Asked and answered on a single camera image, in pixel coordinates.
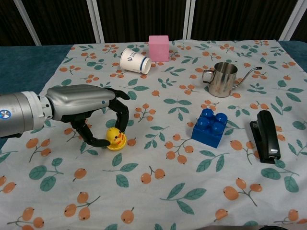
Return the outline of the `white paper cup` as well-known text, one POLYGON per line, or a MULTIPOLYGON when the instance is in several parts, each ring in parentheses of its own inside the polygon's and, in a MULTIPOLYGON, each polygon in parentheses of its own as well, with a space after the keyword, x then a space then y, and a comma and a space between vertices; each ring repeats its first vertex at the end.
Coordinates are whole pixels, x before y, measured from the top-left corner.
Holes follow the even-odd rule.
POLYGON ((121 54, 120 67, 122 69, 148 74, 151 64, 152 61, 148 57, 135 52, 130 48, 126 48, 121 54))

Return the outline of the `floral fruit print tablecloth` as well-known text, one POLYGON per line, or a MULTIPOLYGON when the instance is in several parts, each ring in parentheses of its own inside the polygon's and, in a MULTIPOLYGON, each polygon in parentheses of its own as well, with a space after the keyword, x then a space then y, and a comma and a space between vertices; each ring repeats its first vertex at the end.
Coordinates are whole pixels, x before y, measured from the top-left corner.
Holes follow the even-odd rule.
POLYGON ((42 128, 0 147, 0 230, 197 230, 278 225, 307 230, 307 67, 280 42, 170 43, 168 62, 148 74, 120 67, 122 51, 148 44, 0 47, 0 87, 86 84, 123 90, 130 118, 119 151, 86 144, 70 124, 42 128), (238 68, 230 96, 208 93, 216 63, 238 68), (203 109, 228 121, 217 148, 191 138, 203 109), (250 128, 274 119, 281 158, 261 163, 250 128))

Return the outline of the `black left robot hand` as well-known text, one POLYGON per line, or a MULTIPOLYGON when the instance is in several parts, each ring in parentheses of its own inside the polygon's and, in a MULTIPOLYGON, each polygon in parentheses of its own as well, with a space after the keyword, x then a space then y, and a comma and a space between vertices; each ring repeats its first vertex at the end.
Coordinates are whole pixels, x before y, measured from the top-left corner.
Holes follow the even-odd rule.
POLYGON ((52 119, 71 123, 88 145, 100 148, 111 144, 107 139, 96 139, 85 123, 96 110, 108 107, 116 112, 115 128, 120 134, 126 130, 129 110, 118 98, 129 100, 130 97, 123 91, 80 84, 49 88, 46 97, 51 103, 52 119))

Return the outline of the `yellow rubber duck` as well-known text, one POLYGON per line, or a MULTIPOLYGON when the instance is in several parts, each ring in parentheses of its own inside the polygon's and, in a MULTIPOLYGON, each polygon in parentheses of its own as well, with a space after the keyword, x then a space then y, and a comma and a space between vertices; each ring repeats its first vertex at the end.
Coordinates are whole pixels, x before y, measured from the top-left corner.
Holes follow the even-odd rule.
POLYGON ((109 128, 106 133, 106 139, 110 142, 110 144, 118 143, 124 136, 125 134, 116 127, 109 128))

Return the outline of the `pink foam cube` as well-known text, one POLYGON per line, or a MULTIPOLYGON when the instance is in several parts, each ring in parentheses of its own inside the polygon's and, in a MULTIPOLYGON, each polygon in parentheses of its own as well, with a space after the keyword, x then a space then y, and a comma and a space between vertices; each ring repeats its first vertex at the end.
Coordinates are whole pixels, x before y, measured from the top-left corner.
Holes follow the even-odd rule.
POLYGON ((154 62, 168 62, 169 38, 167 35, 149 36, 149 57, 154 62))

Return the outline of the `stainless steel gooseneck pitcher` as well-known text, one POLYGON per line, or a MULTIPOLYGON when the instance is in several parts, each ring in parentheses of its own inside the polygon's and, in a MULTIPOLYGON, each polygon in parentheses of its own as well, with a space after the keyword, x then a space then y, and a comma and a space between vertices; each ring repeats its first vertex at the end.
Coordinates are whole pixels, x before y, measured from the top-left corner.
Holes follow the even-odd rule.
POLYGON ((262 67, 254 67, 243 77, 242 81, 235 84, 238 68, 228 62, 216 63, 213 70, 205 69, 202 72, 202 82, 208 84, 208 93, 212 96, 225 98, 230 96, 231 92, 240 86, 245 79, 255 70, 261 70, 262 67))

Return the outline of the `blue toy building brick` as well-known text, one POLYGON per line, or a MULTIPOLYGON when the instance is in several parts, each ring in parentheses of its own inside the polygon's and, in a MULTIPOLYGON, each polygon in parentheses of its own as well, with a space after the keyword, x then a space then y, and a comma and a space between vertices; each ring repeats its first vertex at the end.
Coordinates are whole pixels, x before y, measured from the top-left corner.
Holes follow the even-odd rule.
POLYGON ((217 148, 225 130, 228 117, 224 113, 214 114, 210 108, 203 109, 193 127, 191 138, 217 148))

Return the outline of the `yellow scalloped cup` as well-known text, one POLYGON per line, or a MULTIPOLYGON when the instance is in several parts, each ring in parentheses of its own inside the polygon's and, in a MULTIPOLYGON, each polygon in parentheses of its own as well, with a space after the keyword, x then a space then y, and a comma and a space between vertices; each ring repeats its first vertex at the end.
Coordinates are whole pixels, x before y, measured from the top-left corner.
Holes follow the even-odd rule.
POLYGON ((111 144, 111 145, 107 146, 107 148, 109 150, 112 150, 112 151, 121 150, 125 147, 126 143, 127 143, 127 138, 126 138, 126 136, 124 136, 121 141, 119 141, 118 143, 115 143, 115 144, 111 144))

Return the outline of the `black stapler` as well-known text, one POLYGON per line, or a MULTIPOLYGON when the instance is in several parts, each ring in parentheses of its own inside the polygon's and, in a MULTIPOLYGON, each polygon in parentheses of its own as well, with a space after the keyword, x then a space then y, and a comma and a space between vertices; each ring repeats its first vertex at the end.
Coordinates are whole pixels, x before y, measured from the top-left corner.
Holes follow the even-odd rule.
POLYGON ((269 111, 261 110, 257 120, 250 122, 261 163, 275 164, 281 158, 274 119, 269 111))

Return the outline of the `white partition frame post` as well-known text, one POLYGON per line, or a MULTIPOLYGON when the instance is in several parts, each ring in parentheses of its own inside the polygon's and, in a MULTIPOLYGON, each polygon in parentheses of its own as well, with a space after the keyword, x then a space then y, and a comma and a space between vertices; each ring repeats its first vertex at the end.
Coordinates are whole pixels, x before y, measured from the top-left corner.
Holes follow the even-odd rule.
POLYGON ((86 0, 87 7, 92 23, 95 41, 97 44, 103 44, 105 42, 103 28, 100 20, 100 14, 98 9, 97 0, 86 0))
POLYGON ((36 46, 41 46, 41 42, 39 40, 39 37, 35 31, 35 28, 31 22, 31 19, 28 16, 28 13, 22 3, 22 0, 13 0, 15 6, 17 7, 19 14, 21 16, 21 18, 23 19, 23 22, 32 38, 32 40, 34 41, 36 46))
POLYGON ((295 7, 279 37, 280 41, 289 41, 293 36, 307 9, 307 0, 297 0, 295 7))
POLYGON ((186 0, 182 39, 190 40, 196 0, 186 0))

